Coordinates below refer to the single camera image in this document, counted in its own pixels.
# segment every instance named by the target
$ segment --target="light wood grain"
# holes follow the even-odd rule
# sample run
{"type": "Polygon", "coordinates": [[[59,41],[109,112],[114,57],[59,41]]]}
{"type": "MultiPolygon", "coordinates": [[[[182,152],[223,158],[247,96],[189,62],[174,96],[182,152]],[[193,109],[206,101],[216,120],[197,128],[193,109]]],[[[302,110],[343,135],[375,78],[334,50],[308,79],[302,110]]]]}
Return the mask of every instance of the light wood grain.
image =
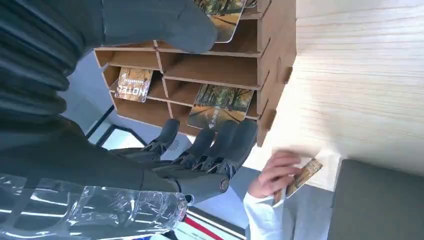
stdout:
{"type": "MultiPolygon", "coordinates": [[[[298,55],[260,164],[300,146],[424,175],[423,13],[423,0],[298,0],[298,55]]],[[[338,164],[311,184],[331,190],[338,164]]]]}

